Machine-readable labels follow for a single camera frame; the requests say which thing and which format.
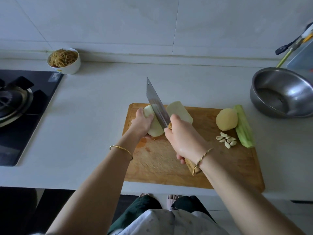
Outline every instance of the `peeled potato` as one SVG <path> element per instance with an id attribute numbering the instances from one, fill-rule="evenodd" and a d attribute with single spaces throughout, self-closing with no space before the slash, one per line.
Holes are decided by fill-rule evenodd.
<path id="1" fill-rule="evenodd" d="M 223 109 L 216 117 L 216 125 L 222 131 L 235 128 L 238 124 L 237 112 L 234 109 Z"/>
<path id="2" fill-rule="evenodd" d="M 172 114 L 177 114 L 182 120 L 187 121 L 191 124 L 193 123 L 193 118 L 190 116 L 190 114 L 180 101 L 170 103 L 166 107 L 166 111 L 169 116 L 171 116 Z"/>
<path id="3" fill-rule="evenodd" d="M 147 118 L 150 114 L 153 114 L 154 117 L 151 123 L 150 130 L 148 131 L 148 134 L 151 135 L 152 137 L 158 137 L 164 134 L 164 130 L 162 129 L 162 126 L 158 122 L 156 115 L 152 109 L 152 106 L 148 105 L 145 108 L 143 108 L 143 115 Z"/>

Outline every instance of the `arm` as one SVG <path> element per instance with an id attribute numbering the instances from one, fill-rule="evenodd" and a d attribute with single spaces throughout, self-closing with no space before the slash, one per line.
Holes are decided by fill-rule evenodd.
<path id="1" fill-rule="evenodd" d="M 150 128 L 153 115 L 137 110 L 131 127 L 116 145 L 133 154 L 140 138 Z M 104 160 L 66 202 L 47 234 L 106 234 L 119 200 L 125 174 L 131 160 L 128 152 L 112 147 Z"/>
<path id="2" fill-rule="evenodd" d="M 172 131 L 165 129 L 165 135 L 177 152 L 177 158 L 198 160 L 211 148 L 190 123 L 172 115 Z M 285 234 L 305 235 L 293 222 L 277 210 L 244 178 L 228 168 L 222 154 L 211 150 L 201 161 L 200 168 L 223 200 L 237 227 L 244 235 Z"/>

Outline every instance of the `white countertop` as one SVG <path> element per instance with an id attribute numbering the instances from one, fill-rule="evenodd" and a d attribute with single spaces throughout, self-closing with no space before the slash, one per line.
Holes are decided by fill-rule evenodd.
<path id="1" fill-rule="evenodd" d="M 45 61 L 3 60 L 0 69 L 50 71 Z M 313 119 L 271 119 L 249 90 L 259 68 L 82 63 L 64 76 L 15 167 L 0 167 L 0 186 L 77 189 L 121 136 L 127 109 L 148 103 L 146 76 L 164 104 L 244 106 L 254 130 L 266 190 L 272 198 L 313 200 Z M 212 195 L 214 190 L 124 182 L 122 193 Z"/>

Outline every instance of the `dark green pants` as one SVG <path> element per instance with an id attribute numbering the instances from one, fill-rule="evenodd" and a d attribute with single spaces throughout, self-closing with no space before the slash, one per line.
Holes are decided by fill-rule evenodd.
<path id="1" fill-rule="evenodd" d="M 172 205 L 172 208 L 182 209 L 189 213 L 194 211 L 203 212 L 214 221 L 209 212 L 205 209 L 203 204 L 196 196 L 183 196 L 176 200 Z M 162 209 L 160 203 L 153 197 L 144 195 L 138 197 L 126 210 L 125 212 L 111 225 L 108 234 L 117 230 L 125 229 L 130 225 L 136 218 L 143 214 L 148 209 Z"/>

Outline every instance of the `person's left hand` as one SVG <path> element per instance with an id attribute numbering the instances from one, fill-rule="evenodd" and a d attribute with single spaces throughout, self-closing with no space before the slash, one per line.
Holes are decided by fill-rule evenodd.
<path id="1" fill-rule="evenodd" d="M 135 133 L 139 138 L 143 138 L 147 135 L 151 127 L 153 120 L 153 114 L 150 114 L 148 118 L 143 115 L 143 109 L 139 108 L 136 112 L 136 118 L 131 121 L 131 126 L 128 131 Z"/>

